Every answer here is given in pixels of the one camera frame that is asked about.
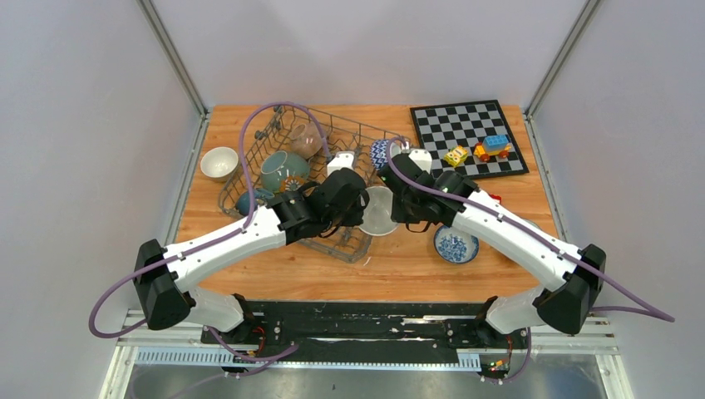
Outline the toy brick car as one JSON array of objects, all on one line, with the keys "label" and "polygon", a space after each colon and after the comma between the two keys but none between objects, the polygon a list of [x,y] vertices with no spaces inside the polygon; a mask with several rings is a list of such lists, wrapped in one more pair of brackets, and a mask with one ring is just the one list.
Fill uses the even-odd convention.
[{"label": "toy brick car", "polygon": [[475,146],[473,155],[482,162],[489,162],[492,157],[506,159],[510,150],[508,135],[489,135]]}]

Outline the beige bowl with flower sprig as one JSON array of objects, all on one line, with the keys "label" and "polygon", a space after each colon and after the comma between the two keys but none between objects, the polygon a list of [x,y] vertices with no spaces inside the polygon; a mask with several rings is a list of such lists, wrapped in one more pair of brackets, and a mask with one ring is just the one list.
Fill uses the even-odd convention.
[{"label": "beige bowl with flower sprig", "polygon": [[385,186],[372,186],[366,189],[366,193],[367,207],[359,229],[375,237],[392,233],[398,226],[398,223],[392,220],[392,191]]}]

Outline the black white chessboard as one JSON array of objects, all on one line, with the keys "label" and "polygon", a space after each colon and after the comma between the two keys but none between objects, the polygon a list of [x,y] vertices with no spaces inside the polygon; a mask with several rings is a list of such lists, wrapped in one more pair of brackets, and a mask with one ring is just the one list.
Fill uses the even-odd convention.
[{"label": "black white chessboard", "polygon": [[[473,180],[529,172],[519,145],[500,103],[497,100],[469,101],[410,109],[420,146],[431,154],[431,175],[439,177],[445,171],[456,171]],[[507,156],[493,155],[487,161],[473,154],[484,139],[504,135],[509,148]],[[462,146],[467,159],[453,168],[444,160],[449,150]]]}]

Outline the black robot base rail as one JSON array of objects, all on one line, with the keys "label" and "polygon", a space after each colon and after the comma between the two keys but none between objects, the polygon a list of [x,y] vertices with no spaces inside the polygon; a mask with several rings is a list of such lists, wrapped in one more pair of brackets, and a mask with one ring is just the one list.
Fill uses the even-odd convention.
[{"label": "black robot base rail", "polygon": [[459,353],[522,353],[548,326],[484,341],[471,328],[479,303],[250,301],[251,318],[222,333],[232,348],[273,356],[294,344],[290,362],[450,365]]}]

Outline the yellow owl toy block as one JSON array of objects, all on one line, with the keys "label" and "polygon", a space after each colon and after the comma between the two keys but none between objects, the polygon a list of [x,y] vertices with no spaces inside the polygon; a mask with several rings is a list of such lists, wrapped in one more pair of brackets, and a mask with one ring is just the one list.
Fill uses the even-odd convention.
[{"label": "yellow owl toy block", "polygon": [[456,168],[465,163],[469,156],[469,151],[466,147],[462,145],[457,145],[456,147],[449,150],[444,156],[443,160],[452,168]]}]

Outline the blue white zigzag bowl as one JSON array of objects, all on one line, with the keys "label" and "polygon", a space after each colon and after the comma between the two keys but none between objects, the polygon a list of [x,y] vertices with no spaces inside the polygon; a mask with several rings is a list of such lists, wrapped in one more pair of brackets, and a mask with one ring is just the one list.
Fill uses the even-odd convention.
[{"label": "blue white zigzag bowl", "polygon": [[390,140],[375,140],[370,146],[370,159],[376,171],[388,164],[387,148],[390,144]]}]

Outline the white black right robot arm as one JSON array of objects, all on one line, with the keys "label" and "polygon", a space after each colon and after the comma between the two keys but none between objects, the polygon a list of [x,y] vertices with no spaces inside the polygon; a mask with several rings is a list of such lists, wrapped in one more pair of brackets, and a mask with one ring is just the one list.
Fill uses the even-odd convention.
[{"label": "white black right robot arm", "polygon": [[548,325],[580,332],[603,282],[606,253],[579,248],[537,229],[490,197],[470,177],[446,171],[434,178],[407,154],[395,155],[377,174],[393,193],[399,222],[444,224],[489,244],[531,273],[539,286],[511,297],[492,297],[475,324],[479,343],[495,347],[518,329]]}]

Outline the mint green leaf bowl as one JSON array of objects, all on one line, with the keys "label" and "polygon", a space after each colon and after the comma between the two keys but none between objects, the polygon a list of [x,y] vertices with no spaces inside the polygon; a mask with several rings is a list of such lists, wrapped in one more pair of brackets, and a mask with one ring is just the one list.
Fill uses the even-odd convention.
[{"label": "mint green leaf bowl", "polygon": [[532,226],[534,229],[539,231],[544,231],[537,223],[529,219],[523,219],[528,225]]}]

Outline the white bowl blue roses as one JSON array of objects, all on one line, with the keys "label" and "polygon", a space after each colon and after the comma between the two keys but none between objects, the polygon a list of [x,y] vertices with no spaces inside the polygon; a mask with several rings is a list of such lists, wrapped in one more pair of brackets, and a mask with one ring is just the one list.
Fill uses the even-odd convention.
[{"label": "white bowl blue roses", "polygon": [[436,253],[451,264],[467,264],[479,253],[479,239],[459,229],[440,226],[433,237]]}]

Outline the plain beige bowl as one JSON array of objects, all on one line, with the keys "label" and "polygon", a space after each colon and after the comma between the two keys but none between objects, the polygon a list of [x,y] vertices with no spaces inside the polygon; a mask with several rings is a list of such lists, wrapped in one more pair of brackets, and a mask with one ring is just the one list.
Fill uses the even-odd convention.
[{"label": "plain beige bowl", "polygon": [[200,161],[200,171],[208,179],[225,182],[239,166],[238,153],[229,147],[220,146],[207,151]]}]

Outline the dark blue floral bowl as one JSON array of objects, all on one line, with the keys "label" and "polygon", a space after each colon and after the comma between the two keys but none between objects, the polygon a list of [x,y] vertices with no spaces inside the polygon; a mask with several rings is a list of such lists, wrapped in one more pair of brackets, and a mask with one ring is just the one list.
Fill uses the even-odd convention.
[{"label": "dark blue floral bowl", "polygon": [[[274,193],[264,188],[254,188],[254,208],[266,205],[274,197]],[[247,216],[250,210],[249,192],[246,190],[236,201],[235,209],[242,216]]]}]

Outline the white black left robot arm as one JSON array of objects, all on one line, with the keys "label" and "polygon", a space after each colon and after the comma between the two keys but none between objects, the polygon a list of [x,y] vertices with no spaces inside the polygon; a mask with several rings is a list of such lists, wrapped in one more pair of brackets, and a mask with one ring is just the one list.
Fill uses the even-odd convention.
[{"label": "white black left robot arm", "polygon": [[364,179],[343,168],[321,183],[275,195],[251,219],[166,247],[155,239],[144,242],[132,281],[147,327],[159,331],[190,321],[216,328],[232,342],[247,342],[255,323],[242,302],[201,289],[200,282],[255,254],[358,226],[368,201]]}]

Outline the teal bowl with orange flower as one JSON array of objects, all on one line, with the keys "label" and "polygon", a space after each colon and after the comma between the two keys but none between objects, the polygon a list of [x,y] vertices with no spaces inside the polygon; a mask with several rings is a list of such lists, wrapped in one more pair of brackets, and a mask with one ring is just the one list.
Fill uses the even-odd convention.
[{"label": "teal bowl with orange flower", "polygon": [[260,184],[275,194],[302,187],[310,174],[309,163],[301,156],[286,150],[270,155],[260,168]]}]

